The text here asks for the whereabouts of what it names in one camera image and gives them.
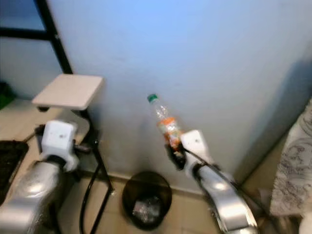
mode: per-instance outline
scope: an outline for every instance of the trash inside bin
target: trash inside bin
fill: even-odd
[[[155,172],[134,175],[125,185],[122,205],[140,229],[151,230],[163,221],[172,199],[168,182]]]

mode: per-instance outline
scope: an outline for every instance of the black mat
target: black mat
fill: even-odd
[[[0,141],[0,205],[14,176],[28,151],[28,145],[19,141]]]

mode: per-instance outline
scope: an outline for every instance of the green bottle cap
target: green bottle cap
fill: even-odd
[[[147,100],[148,100],[149,103],[151,103],[155,99],[158,99],[156,94],[150,94],[150,95],[147,96]]]

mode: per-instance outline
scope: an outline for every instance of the bottle label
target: bottle label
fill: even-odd
[[[174,149],[180,144],[180,136],[182,134],[176,119],[173,117],[166,118],[158,123],[158,127],[165,136],[167,143]]]

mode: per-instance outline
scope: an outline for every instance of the patterned fabric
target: patterned fabric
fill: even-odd
[[[297,215],[312,206],[312,98],[289,132],[277,168],[270,211]]]

